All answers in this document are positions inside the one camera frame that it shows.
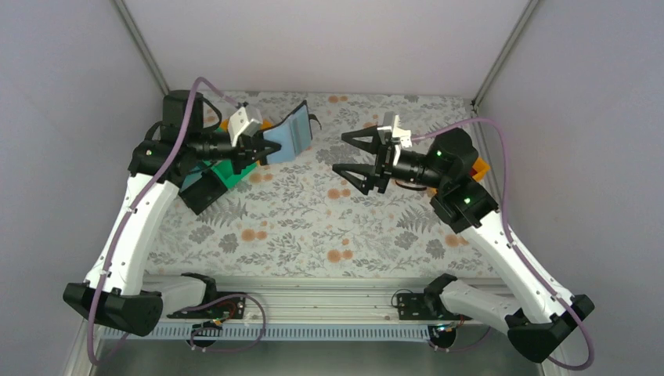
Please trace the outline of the black leather card holder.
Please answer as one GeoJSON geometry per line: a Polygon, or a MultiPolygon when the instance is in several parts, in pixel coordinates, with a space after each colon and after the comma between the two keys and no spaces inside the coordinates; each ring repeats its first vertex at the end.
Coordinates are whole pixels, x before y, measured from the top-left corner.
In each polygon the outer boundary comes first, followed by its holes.
{"type": "Polygon", "coordinates": [[[262,165],[275,165],[292,162],[312,144],[312,125],[316,121],[322,127],[318,117],[309,112],[308,103],[303,100],[280,123],[259,134],[264,140],[278,143],[280,150],[260,160],[262,165]]]}

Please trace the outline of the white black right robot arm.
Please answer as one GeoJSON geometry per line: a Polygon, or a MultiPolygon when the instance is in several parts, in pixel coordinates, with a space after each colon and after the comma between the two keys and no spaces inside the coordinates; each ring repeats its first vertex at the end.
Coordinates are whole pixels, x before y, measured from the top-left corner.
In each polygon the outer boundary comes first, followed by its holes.
{"type": "Polygon", "coordinates": [[[424,154],[407,150],[413,137],[397,128],[373,126],[341,138],[375,161],[335,164],[335,173],[363,194],[383,193],[391,180],[435,189],[430,204],[436,216],[482,253],[512,294],[503,298],[445,273],[422,293],[428,317],[479,320],[505,334],[534,363],[552,360],[559,345],[583,328],[593,302],[562,287],[517,238],[496,200],[472,177],[478,151],[463,129],[450,126],[432,133],[424,154]]]}

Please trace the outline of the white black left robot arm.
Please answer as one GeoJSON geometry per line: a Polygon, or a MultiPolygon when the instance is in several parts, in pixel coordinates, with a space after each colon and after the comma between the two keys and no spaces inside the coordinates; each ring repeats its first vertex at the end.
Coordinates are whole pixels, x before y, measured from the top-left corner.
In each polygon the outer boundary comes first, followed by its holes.
{"type": "Polygon", "coordinates": [[[238,103],[226,129],[206,126],[211,102],[201,93],[169,92],[162,118],[134,149],[127,188],[114,228],[94,266],[81,283],[70,283],[63,300],[89,323],[137,336],[148,335],[160,319],[189,308],[199,317],[218,306],[215,280],[199,273],[145,281],[143,274],[153,242],[171,203],[181,198],[201,213],[227,190],[222,179],[204,169],[185,184],[195,167],[228,161],[240,173],[277,152],[279,144],[261,136],[257,107],[238,103]]]}

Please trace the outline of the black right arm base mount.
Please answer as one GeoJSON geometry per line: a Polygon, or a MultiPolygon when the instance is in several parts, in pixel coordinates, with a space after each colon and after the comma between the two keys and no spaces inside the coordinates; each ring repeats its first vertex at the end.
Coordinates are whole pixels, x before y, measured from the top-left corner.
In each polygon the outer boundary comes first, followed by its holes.
{"type": "Polygon", "coordinates": [[[391,305],[400,320],[469,320],[470,317],[448,311],[439,298],[407,289],[397,290],[391,297],[391,305]]]}

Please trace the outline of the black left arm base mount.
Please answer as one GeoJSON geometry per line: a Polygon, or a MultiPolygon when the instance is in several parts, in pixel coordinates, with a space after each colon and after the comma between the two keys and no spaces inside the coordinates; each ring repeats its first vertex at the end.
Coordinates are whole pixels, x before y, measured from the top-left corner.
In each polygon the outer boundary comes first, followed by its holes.
{"type": "Polygon", "coordinates": [[[176,311],[166,317],[173,320],[239,320],[244,317],[246,297],[240,292],[219,291],[204,298],[201,305],[215,302],[204,309],[176,311]]]}

